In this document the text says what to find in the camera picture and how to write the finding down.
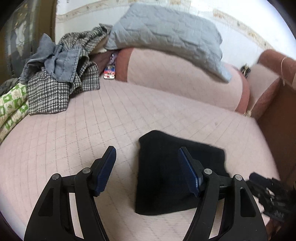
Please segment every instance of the black fabric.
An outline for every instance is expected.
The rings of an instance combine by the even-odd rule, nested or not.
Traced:
[[[6,80],[3,84],[0,85],[0,96],[7,94],[18,83],[18,78]]]
[[[204,168],[229,177],[224,168],[224,151],[161,131],[151,131],[139,139],[139,172],[135,212],[159,215],[197,207],[199,198],[190,193],[180,168],[177,152],[186,147]]]
[[[13,231],[8,222],[0,212],[0,240],[1,241],[22,241],[19,236]]]

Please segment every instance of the gray quilted pillow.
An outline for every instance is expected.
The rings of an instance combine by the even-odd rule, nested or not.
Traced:
[[[221,64],[222,37],[209,20],[173,9],[135,3],[113,26],[106,49],[145,47],[183,57],[229,82]]]

